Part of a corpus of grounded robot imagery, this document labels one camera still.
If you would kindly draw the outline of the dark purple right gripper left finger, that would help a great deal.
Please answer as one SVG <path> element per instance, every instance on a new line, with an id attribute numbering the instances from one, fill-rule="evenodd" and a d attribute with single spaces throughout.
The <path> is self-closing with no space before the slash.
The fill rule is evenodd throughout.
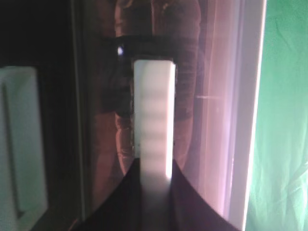
<path id="1" fill-rule="evenodd" d="M 141 217 L 140 159 L 136 158 L 111 195 L 74 230 L 140 231 Z"/>

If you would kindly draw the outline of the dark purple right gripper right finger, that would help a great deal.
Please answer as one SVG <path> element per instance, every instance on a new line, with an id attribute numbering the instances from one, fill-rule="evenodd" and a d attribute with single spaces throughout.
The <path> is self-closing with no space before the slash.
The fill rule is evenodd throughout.
<path id="1" fill-rule="evenodd" d="M 236 231 L 237 228 L 205 202 L 184 176 L 177 162 L 172 162 L 170 192 L 170 231 Z"/>

